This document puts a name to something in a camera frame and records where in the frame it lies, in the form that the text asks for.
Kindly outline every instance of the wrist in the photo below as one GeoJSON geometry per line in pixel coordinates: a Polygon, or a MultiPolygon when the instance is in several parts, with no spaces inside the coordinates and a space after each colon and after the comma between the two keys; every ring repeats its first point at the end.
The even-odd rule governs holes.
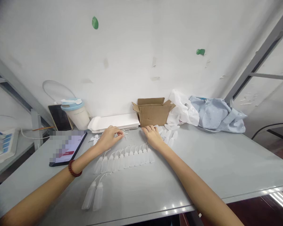
{"type": "Polygon", "coordinates": [[[161,153],[161,152],[165,152],[165,151],[168,151],[170,149],[170,147],[165,143],[165,142],[162,142],[161,144],[159,144],[159,147],[158,147],[158,151],[161,153]]]}
{"type": "Polygon", "coordinates": [[[94,158],[96,158],[103,153],[103,148],[100,145],[96,144],[89,148],[87,152],[90,153],[90,155],[92,155],[94,158]]]}

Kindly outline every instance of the white plastic bag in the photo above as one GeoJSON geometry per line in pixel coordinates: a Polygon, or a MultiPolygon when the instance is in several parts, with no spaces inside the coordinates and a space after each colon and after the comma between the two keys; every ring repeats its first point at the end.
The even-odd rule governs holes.
{"type": "Polygon", "coordinates": [[[187,96],[173,89],[169,100],[171,100],[176,107],[169,113],[167,118],[168,125],[181,125],[187,122],[194,126],[198,126],[199,113],[192,106],[191,101],[189,101],[187,96]]]}

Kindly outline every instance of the cable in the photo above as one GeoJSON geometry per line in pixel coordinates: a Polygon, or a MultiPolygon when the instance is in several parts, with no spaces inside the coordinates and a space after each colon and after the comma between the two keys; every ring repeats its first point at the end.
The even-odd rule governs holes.
{"type": "MultiPolygon", "coordinates": [[[[13,118],[14,120],[16,120],[14,117],[12,116],[6,116],[6,115],[0,115],[0,116],[5,116],[5,117],[9,117],[9,118],[13,118]]],[[[21,133],[22,133],[22,136],[26,137],[26,138],[29,138],[29,139],[34,139],[34,140],[39,140],[39,139],[44,139],[44,138],[48,138],[48,137],[44,137],[44,138],[32,138],[32,137],[27,137],[23,134],[23,129],[21,128],[21,133]]]]}
{"type": "MultiPolygon", "coordinates": [[[[99,174],[99,175],[93,180],[93,182],[95,182],[95,180],[96,180],[100,175],[101,175],[101,174],[99,174]]],[[[92,183],[93,183],[93,182],[92,182],[92,183]]]]}
{"type": "Polygon", "coordinates": [[[21,133],[22,133],[22,136],[24,136],[24,137],[26,137],[26,138],[29,138],[29,139],[34,139],[34,140],[40,140],[40,139],[44,139],[44,138],[48,138],[48,137],[50,137],[50,136],[48,136],[48,137],[44,137],[44,138],[32,138],[32,137],[27,137],[27,136],[25,136],[25,135],[23,134],[23,130],[22,130],[22,128],[21,128],[21,133]]]}
{"type": "MultiPolygon", "coordinates": [[[[110,148],[109,150],[111,150],[111,148],[110,148]]],[[[109,151],[109,150],[107,150],[107,151],[109,151]]],[[[104,152],[104,154],[102,155],[102,157],[105,157],[105,154],[106,154],[107,151],[104,152]]]]}
{"type": "MultiPolygon", "coordinates": [[[[45,80],[43,83],[42,83],[42,89],[44,90],[44,92],[47,94],[47,96],[49,96],[54,102],[57,102],[56,100],[54,100],[46,91],[45,91],[45,88],[44,88],[44,85],[45,85],[45,83],[47,83],[47,82],[53,82],[53,83],[57,83],[57,84],[60,84],[60,85],[62,85],[62,86],[64,86],[63,84],[61,84],[61,83],[59,83],[59,82],[56,82],[56,81],[54,81],[54,80],[45,80]]],[[[70,92],[71,92],[71,94],[76,98],[76,96],[73,94],[73,92],[69,89],[69,88],[67,88],[66,86],[64,86],[66,89],[68,89],[70,92]]]]}
{"type": "Polygon", "coordinates": [[[14,117],[12,116],[6,116],[6,115],[0,115],[0,116],[5,116],[5,117],[9,117],[9,118],[13,118],[14,120],[16,120],[14,117]]]}
{"type": "Polygon", "coordinates": [[[275,123],[275,124],[270,124],[270,125],[267,125],[267,126],[264,126],[262,127],[261,129],[259,129],[252,137],[252,140],[255,138],[255,136],[263,129],[265,129],[266,127],[269,127],[269,126],[276,126],[276,125],[283,125],[283,122],[282,123],[275,123]]]}
{"type": "Polygon", "coordinates": [[[50,126],[50,127],[44,127],[44,128],[34,129],[34,130],[32,130],[32,131],[43,130],[43,129],[51,129],[51,128],[55,128],[55,126],[50,126]]]}

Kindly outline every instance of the floor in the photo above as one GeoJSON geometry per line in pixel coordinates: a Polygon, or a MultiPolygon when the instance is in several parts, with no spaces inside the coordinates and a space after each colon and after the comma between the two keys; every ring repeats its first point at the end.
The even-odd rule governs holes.
{"type": "MultiPolygon", "coordinates": [[[[283,206],[270,195],[233,202],[228,206],[245,226],[283,226],[283,206]]],[[[204,216],[201,220],[204,226],[213,226],[204,216]]]]}

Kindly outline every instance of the white cable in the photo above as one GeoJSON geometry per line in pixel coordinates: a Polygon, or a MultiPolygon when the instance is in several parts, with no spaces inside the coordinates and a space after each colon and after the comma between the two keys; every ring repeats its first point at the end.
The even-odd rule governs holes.
{"type": "MultiPolygon", "coordinates": [[[[61,86],[64,86],[63,84],[61,84],[61,83],[59,83],[59,82],[56,82],[56,81],[54,81],[54,80],[45,80],[43,83],[42,83],[42,89],[44,90],[44,92],[47,94],[47,96],[49,96],[54,102],[57,102],[55,99],[53,99],[46,91],[45,91],[45,88],[44,88],[44,85],[45,85],[45,83],[47,83],[47,82],[54,82],[54,83],[57,83],[57,84],[60,84],[61,86]]],[[[69,88],[67,88],[66,86],[64,86],[66,89],[68,89],[70,92],[71,92],[71,94],[76,98],[76,96],[73,94],[73,92],[69,89],[69,88]]]]}
{"type": "MultiPolygon", "coordinates": [[[[0,115],[0,116],[5,116],[5,117],[9,117],[9,118],[13,118],[13,119],[15,119],[14,117],[12,117],[12,116],[6,116],[6,115],[0,115]]],[[[39,139],[44,139],[44,138],[48,138],[48,137],[50,137],[50,136],[48,136],[48,137],[44,137],[44,138],[32,138],[32,137],[27,137],[27,136],[25,136],[24,134],[23,134],[23,130],[22,130],[22,128],[21,128],[21,133],[22,133],[22,136],[24,136],[24,137],[26,137],[26,138],[29,138],[29,139],[34,139],[34,140],[39,140],[39,139]]]]}
{"type": "Polygon", "coordinates": [[[29,138],[29,139],[34,139],[34,140],[40,140],[40,139],[44,139],[44,138],[48,138],[48,137],[50,137],[50,136],[48,136],[48,137],[44,137],[44,138],[32,138],[32,137],[27,137],[27,136],[25,136],[25,135],[23,134],[23,130],[22,130],[22,128],[21,128],[21,133],[22,133],[22,136],[24,136],[24,137],[26,137],[26,138],[29,138]]]}
{"type": "Polygon", "coordinates": [[[5,117],[9,117],[9,118],[13,118],[14,120],[16,120],[14,117],[12,116],[5,116],[5,117]]]}

